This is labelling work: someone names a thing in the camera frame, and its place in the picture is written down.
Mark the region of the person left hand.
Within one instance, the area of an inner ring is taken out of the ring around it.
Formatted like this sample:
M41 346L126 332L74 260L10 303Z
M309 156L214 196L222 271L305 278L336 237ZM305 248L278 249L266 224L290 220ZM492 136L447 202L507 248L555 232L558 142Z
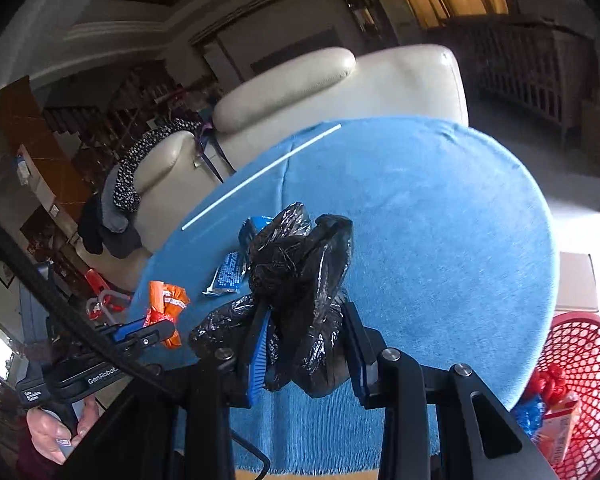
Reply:
M77 446L98 421L99 415L96 396L85 398L75 436L57 418L39 408L31 408L27 411L26 419L34 448L51 462L62 465L66 461L66 456L61 451L59 441L69 440L71 446Z

